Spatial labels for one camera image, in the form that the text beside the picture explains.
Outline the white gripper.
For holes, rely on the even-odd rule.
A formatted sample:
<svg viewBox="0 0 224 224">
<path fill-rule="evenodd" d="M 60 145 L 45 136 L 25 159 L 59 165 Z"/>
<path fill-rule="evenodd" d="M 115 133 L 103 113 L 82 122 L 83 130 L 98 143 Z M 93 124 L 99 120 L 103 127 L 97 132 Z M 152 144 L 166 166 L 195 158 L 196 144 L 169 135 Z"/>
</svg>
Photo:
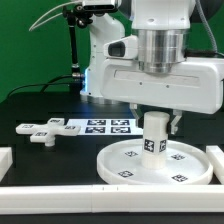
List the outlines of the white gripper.
<svg viewBox="0 0 224 224">
<path fill-rule="evenodd" d="M 189 57 L 166 74 L 144 73 L 134 60 L 107 59 L 100 75 L 101 94 L 131 103 L 137 127 L 144 123 L 138 104 L 176 109 L 168 124 L 171 135 L 179 129 L 182 111 L 213 114 L 223 104 L 224 59 Z"/>
</svg>

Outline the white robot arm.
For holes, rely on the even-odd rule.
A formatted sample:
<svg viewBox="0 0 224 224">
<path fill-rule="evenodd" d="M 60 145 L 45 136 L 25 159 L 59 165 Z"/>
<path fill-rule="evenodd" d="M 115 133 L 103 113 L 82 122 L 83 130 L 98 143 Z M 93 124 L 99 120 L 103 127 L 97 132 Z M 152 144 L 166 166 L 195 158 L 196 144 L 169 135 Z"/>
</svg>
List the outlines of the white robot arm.
<svg viewBox="0 0 224 224">
<path fill-rule="evenodd" d="M 83 0 L 101 14 L 90 28 L 86 90 L 95 97 L 169 108 L 176 133 L 184 111 L 213 114 L 223 103 L 224 59 L 188 56 L 190 17 L 199 0 Z"/>
</svg>

